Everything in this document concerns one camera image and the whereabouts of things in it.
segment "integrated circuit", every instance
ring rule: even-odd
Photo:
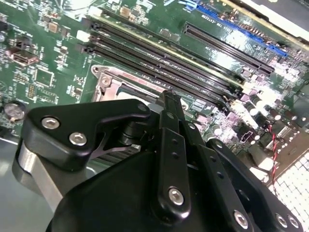
[[[55,22],[50,22],[48,24],[48,30],[53,32],[53,33],[57,33],[58,32],[58,24]]]
[[[166,29],[161,29],[160,34],[167,38],[171,35],[171,33]]]
[[[126,6],[120,8],[120,15],[124,18],[129,18],[131,10]]]
[[[38,85],[51,87],[54,79],[54,73],[43,69],[37,69],[35,72],[35,82]]]

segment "black metal arm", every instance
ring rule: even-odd
[[[219,140],[206,145],[172,91],[160,114],[138,100],[36,108],[13,172],[55,210],[50,232],[302,232],[296,217]],[[89,159],[140,152],[86,180]]]

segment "ram slot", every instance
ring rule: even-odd
[[[202,91],[204,92],[209,92],[209,96],[211,96],[212,98],[214,98],[214,96],[217,99],[221,99],[223,96],[225,96],[226,99],[235,99],[234,96],[232,95],[228,95],[226,92],[222,92],[216,88],[214,88],[213,86],[206,84],[205,83],[201,83],[200,81],[193,79],[191,77],[189,77],[188,75],[180,72],[179,69],[174,69],[174,66],[169,66],[167,63],[162,63],[162,60],[160,60],[160,58],[156,57],[155,54],[153,54],[152,56],[146,55],[142,52],[140,52],[139,50],[136,49],[132,49],[122,43],[113,41],[107,37],[95,37],[95,36],[91,36],[90,37],[90,41],[93,43],[98,43],[100,45],[104,45],[104,46],[109,46],[112,47],[113,49],[119,50],[120,52],[125,52],[127,54],[130,54],[131,56],[135,57],[135,58],[139,58],[141,59],[143,62],[148,62],[149,64],[158,67],[160,70],[165,71],[165,73],[168,76],[174,76],[177,77],[179,79],[180,82],[182,83],[187,83],[187,84],[191,84],[193,86],[197,86],[198,88],[200,88]]]
[[[108,47],[103,48],[99,46],[93,46],[93,45],[77,45],[77,49],[81,52],[86,52],[89,54],[97,54],[102,57],[109,58],[111,60],[114,60],[116,62],[119,62],[128,68],[134,70],[135,72],[141,73],[142,75],[150,78],[150,79],[157,79],[161,83],[166,84],[168,86],[172,86],[175,88],[175,90],[178,90],[180,92],[188,93],[191,96],[194,96],[198,99],[201,99],[208,104],[217,106],[219,109],[223,109],[225,107],[225,103],[220,100],[212,99],[209,96],[206,96],[205,94],[202,94],[198,91],[198,89],[194,89],[190,86],[185,86],[182,83],[179,83],[176,80],[172,80],[162,74],[162,71],[160,71],[157,67],[153,67],[152,65],[146,64],[144,62],[135,62],[125,56],[120,55],[119,53],[115,53],[112,50],[110,50]]]
[[[275,71],[273,67],[270,67],[269,65],[259,61],[258,59],[247,55],[246,53],[232,47],[231,45],[221,40],[218,40],[209,33],[197,28],[196,26],[188,22],[185,23],[183,32],[191,38],[223,54],[226,54],[227,56],[232,57],[233,59],[241,62],[242,64],[255,71],[259,71],[263,74],[266,74],[267,76],[269,76]]]
[[[160,62],[151,59],[148,56],[145,56],[142,53],[138,53],[135,50],[132,50],[122,44],[116,43],[111,40],[105,39],[104,41],[100,40],[99,42],[95,43],[96,45],[99,46],[104,46],[104,47],[110,47],[113,50],[117,51],[117,54],[124,53],[123,56],[126,54],[129,54],[132,58],[136,60],[140,60],[140,64],[147,66],[151,70],[156,70],[157,73],[161,74],[162,76],[166,76],[168,79],[172,81],[176,81],[177,83],[181,83],[185,86],[191,86],[191,89],[194,89],[196,91],[199,91],[205,95],[208,96],[208,98],[211,98],[213,100],[220,101],[222,98],[222,95],[216,93],[213,89],[213,91],[205,89],[203,86],[196,86],[196,83],[191,83],[188,81],[184,76],[179,75],[177,71],[172,70],[171,68],[162,65]]]
[[[194,78],[200,82],[203,82],[203,84],[211,85],[212,87],[217,86],[219,89],[225,90],[226,92],[230,92],[231,95],[235,92],[236,88],[231,87],[230,83],[227,83],[220,78],[214,76],[213,74],[209,72],[202,71],[183,60],[173,57],[169,54],[167,54],[164,51],[161,51],[160,49],[157,49],[143,41],[137,40],[136,38],[127,35],[126,33],[116,30],[108,25],[104,25],[104,27],[94,29],[94,32],[97,34],[100,34],[102,36],[112,35],[117,36],[119,38],[124,39],[125,41],[128,41],[135,46],[138,46],[142,48],[145,52],[152,54],[153,56],[159,57],[161,62],[164,62],[167,65],[170,65],[171,67],[176,67],[181,72],[185,73],[186,75],[189,75],[191,78]]]
[[[219,74],[221,75],[224,75],[225,78],[224,79],[231,79],[231,78],[234,78],[237,80],[237,82],[239,83],[237,86],[241,85],[244,83],[244,78],[241,77],[240,75],[230,71],[229,69],[226,69],[224,67],[221,67],[220,65],[216,64],[215,62],[213,61],[210,61],[210,60],[207,60],[205,59],[204,57],[200,56],[199,54],[197,53],[194,53],[192,52],[191,50],[185,48],[185,47],[182,47],[180,46],[179,44],[177,43],[174,43],[172,41],[169,41],[168,39],[166,39],[165,37],[161,36],[161,35],[158,35],[142,26],[139,26],[139,25],[136,25],[135,23],[132,23],[124,18],[122,18],[121,16],[113,13],[113,12],[110,12],[106,9],[101,9],[102,10],[102,14],[103,15],[108,15],[112,18],[115,18],[117,20],[119,20],[120,22],[128,25],[128,26],[131,26],[135,29],[137,29],[138,31],[141,31],[143,33],[146,33],[150,36],[153,36],[154,38],[157,38],[159,39],[160,41],[163,41],[165,42],[166,44],[170,45],[171,47],[173,48],[176,48],[178,51],[179,51],[179,56],[181,57],[182,55],[185,56],[185,59],[186,60],[189,60],[193,66],[196,65],[199,65],[199,66],[203,66],[203,67],[206,67],[208,69],[211,69],[215,72],[218,72]],[[97,29],[97,28],[104,28],[106,27],[108,24],[109,26],[111,27],[111,22],[109,22],[108,20],[105,20],[105,22],[103,22],[103,18],[100,18],[100,19],[97,19],[97,18],[94,18],[92,20],[89,20],[89,19],[86,19],[86,18],[83,18],[82,19],[82,23],[84,26],[89,26],[89,27],[92,27],[93,29]]]

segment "screw hole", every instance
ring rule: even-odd
[[[221,172],[217,172],[217,175],[218,175],[218,177],[219,177],[220,179],[224,179],[224,175],[222,175]]]
[[[216,162],[217,160],[215,159],[215,157],[211,156],[211,161]]]
[[[176,152],[173,152],[173,153],[172,153],[172,156],[173,156],[175,159],[179,159],[179,155],[178,155]]]

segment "red and black wire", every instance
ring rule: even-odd
[[[276,159],[277,159],[277,156],[278,156],[278,153],[277,153],[277,142],[276,142],[276,134],[273,132],[272,130],[272,126],[270,125],[269,126],[269,132],[271,133],[272,135],[272,143],[273,143],[273,157],[272,157],[272,160],[273,160],[273,165],[272,165],[272,171],[271,171],[271,183],[272,183],[272,186],[273,186],[273,189],[274,189],[274,193],[275,193],[275,196],[278,197],[277,195],[277,191],[276,191],[276,187],[275,187],[275,184],[276,184]]]

